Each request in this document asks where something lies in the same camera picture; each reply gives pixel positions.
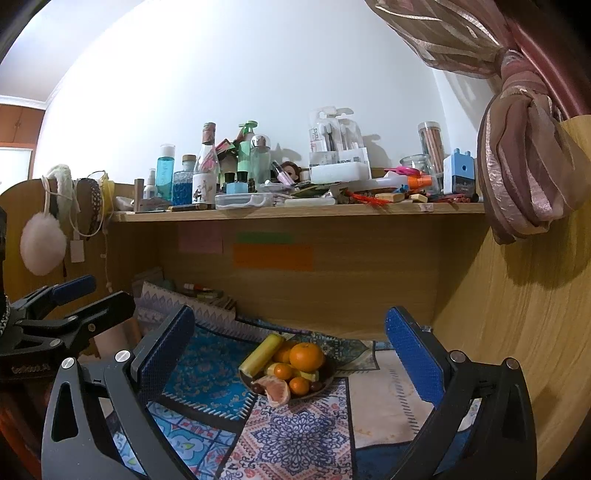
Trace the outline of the long green banana piece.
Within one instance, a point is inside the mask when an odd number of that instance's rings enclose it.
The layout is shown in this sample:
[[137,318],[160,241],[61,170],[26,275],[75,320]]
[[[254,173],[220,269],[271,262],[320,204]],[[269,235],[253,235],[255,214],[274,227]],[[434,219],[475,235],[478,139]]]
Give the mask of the long green banana piece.
[[270,359],[273,358],[273,355],[276,354],[276,351],[283,346],[283,343],[286,341],[286,338],[281,336],[280,334],[272,333],[263,340],[259,346],[256,347],[243,360],[242,364],[238,367],[239,372],[249,378],[256,377],[259,374],[263,367],[266,366],[267,363],[270,362]]

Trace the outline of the short green banana piece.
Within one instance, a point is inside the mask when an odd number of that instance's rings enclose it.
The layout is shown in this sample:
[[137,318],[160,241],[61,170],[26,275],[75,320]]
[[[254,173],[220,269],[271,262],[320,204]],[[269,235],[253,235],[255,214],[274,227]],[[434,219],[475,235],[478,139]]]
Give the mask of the short green banana piece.
[[320,379],[320,373],[318,373],[318,371],[304,372],[301,370],[294,369],[294,376],[306,378],[311,383],[318,382],[318,380]]

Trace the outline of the large orange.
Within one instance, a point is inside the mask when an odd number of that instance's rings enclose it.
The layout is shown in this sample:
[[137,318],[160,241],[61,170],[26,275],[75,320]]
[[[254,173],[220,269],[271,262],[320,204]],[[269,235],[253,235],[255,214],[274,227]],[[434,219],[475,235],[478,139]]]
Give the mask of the large orange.
[[325,353],[314,343],[297,343],[290,349],[290,365],[297,370],[312,372],[325,363]]

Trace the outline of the peeled grapefruit segment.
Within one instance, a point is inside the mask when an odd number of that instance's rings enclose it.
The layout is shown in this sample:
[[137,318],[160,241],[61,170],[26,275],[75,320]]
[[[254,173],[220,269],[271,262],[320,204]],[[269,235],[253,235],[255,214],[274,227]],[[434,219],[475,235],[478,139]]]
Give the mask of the peeled grapefruit segment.
[[287,381],[273,375],[266,375],[252,382],[252,390],[266,395],[267,402],[273,408],[279,408],[290,402],[290,387]]

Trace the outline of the small tangerine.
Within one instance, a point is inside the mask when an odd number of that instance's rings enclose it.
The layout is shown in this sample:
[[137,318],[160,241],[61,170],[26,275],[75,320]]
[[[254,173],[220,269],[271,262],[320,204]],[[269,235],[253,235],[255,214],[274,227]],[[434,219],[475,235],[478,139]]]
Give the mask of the small tangerine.
[[271,374],[280,380],[290,381],[290,379],[294,377],[294,369],[290,364],[276,363],[273,365],[273,371]]
[[291,394],[298,397],[308,395],[308,392],[311,390],[311,382],[304,377],[294,377],[290,379],[288,386],[290,387]]

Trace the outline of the medium orange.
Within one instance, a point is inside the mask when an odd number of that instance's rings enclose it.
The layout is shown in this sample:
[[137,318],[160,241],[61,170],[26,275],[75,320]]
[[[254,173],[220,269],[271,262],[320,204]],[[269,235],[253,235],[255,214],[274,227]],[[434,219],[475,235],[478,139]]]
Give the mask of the medium orange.
[[280,349],[273,354],[273,362],[290,364],[290,351],[294,348],[294,342],[284,342]]

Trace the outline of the white fluffy earmuffs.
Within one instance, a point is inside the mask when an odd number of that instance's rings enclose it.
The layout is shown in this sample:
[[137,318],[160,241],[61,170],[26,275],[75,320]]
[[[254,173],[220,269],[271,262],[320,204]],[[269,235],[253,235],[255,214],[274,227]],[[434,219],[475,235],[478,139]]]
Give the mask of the white fluffy earmuffs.
[[27,270],[45,276],[64,259],[67,238],[61,222],[69,218],[73,203],[73,181],[67,165],[53,167],[41,177],[44,206],[25,224],[20,239],[20,254]]

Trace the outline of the dark round plate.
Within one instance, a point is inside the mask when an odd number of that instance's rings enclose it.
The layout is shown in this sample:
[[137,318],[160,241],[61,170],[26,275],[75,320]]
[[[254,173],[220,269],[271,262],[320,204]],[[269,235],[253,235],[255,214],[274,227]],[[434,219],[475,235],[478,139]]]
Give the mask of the dark round plate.
[[[245,384],[246,388],[249,389],[250,392],[252,392],[253,394],[259,395],[259,396],[266,397],[266,395],[264,395],[264,394],[260,395],[260,391],[256,392],[256,391],[252,390],[252,382],[256,379],[259,379],[260,377],[263,377],[266,375],[273,375],[273,374],[271,374],[271,372],[273,371],[274,364],[276,364],[276,362],[273,362],[273,358],[270,359],[270,362],[267,363],[266,366],[263,367],[263,370],[259,374],[257,374],[256,377],[254,377],[254,378],[246,377],[241,372],[239,372],[239,370],[238,370],[238,376],[239,376],[240,380],[242,380],[242,383]],[[332,379],[335,377],[335,363],[332,361],[331,358],[325,357],[324,365],[315,371],[318,371],[318,373],[320,373],[320,379],[318,381],[322,382],[322,389],[318,392],[311,392],[310,391],[310,392],[308,392],[308,395],[305,395],[302,397],[298,397],[296,395],[293,395],[290,392],[290,401],[291,400],[308,399],[308,398],[314,397],[315,395],[318,395],[319,393],[321,393],[322,391],[327,389],[329,384],[331,384]]]

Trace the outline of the pink sticky paper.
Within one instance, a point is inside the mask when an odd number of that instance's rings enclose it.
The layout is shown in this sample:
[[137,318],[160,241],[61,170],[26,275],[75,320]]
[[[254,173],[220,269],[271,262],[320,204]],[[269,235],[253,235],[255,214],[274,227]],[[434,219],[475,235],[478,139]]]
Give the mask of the pink sticky paper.
[[187,224],[178,227],[178,250],[191,254],[223,253],[221,228],[215,225]]

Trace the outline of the green sticky paper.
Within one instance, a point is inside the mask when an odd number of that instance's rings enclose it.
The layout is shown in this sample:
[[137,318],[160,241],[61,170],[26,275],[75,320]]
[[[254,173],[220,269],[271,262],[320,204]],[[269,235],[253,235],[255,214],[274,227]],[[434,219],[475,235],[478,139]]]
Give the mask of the green sticky paper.
[[235,242],[240,244],[290,245],[294,236],[287,232],[243,231],[235,235]]

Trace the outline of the wooden shelf board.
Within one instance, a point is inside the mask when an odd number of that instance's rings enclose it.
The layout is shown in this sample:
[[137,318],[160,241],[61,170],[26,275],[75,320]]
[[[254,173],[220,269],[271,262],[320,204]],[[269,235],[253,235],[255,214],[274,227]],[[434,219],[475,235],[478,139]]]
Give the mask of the wooden shelf board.
[[396,215],[462,215],[485,213],[483,203],[396,203],[385,206],[339,204],[327,206],[262,207],[230,210],[133,213],[116,212],[111,218],[117,223],[192,222],[224,220],[298,219],[322,217],[367,217]]

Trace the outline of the blue liquid bottle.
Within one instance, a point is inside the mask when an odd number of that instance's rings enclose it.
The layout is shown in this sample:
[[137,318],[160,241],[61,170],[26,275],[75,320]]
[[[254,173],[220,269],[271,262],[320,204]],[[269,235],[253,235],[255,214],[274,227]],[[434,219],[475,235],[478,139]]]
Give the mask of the blue liquid bottle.
[[156,163],[155,186],[157,196],[163,200],[172,199],[173,173],[175,162],[175,146],[163,144]]

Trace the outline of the clear plastic flat box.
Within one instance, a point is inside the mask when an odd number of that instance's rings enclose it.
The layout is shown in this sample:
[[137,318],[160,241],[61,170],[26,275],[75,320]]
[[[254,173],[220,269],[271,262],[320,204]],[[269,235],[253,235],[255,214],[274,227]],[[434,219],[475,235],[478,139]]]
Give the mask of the clear plastic flat box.
[[218,194],[215,196],[216,210],[273,207],[272,193]]

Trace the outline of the blue pencil sharpener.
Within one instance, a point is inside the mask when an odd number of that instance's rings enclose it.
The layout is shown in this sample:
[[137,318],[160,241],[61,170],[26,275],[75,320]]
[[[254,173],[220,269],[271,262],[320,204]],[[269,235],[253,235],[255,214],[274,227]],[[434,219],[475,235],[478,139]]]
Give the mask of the blue pencil sharpener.
[[462,153],[455,149],[445,158],[443,192],[467,197],[476,193],[475,159],[469,151]]

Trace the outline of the pink knotted curtain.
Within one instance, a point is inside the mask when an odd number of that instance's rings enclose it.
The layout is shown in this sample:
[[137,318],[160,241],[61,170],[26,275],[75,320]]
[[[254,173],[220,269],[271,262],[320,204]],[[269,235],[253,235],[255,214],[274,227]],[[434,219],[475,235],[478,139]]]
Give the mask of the pink knotted curtain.
[[590,197],[590,160],[561,125],[590,111],[585,59],[534,1],[372,1],[431,68],[497,77],[478,173],[496,241],[548,231]]

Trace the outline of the green pump bottle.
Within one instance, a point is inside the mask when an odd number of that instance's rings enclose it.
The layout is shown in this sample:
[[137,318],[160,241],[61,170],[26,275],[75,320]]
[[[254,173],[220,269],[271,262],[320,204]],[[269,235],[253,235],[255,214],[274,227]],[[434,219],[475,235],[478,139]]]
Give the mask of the green pump bottle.
[[239,125],[238,136],[235,139],[236,150],[238,150],[238,181],[249,183],[250,172],[250,143],[254,136],[254,129],[259,126],[254,120],[246,121]]

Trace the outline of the glass jar of pencils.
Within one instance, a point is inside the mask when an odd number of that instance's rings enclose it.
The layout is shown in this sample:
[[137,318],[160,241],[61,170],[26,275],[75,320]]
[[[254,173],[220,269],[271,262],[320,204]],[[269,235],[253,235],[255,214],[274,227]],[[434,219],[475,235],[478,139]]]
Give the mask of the glass jar of pencils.
[[443,174],[446,155],[440,125],[434,121],[422,122],[418,125],[418,133],[423,153],[430,157],[435,172]]

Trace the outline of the white organizer box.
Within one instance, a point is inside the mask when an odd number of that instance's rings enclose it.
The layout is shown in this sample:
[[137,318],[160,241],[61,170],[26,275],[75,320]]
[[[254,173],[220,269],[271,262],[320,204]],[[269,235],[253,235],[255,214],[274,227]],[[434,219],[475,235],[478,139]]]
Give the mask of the white organizer box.
[[312,184],[349,183],[372,177],[369,153],[351,108],[318,108],[311,111],[308,121]]

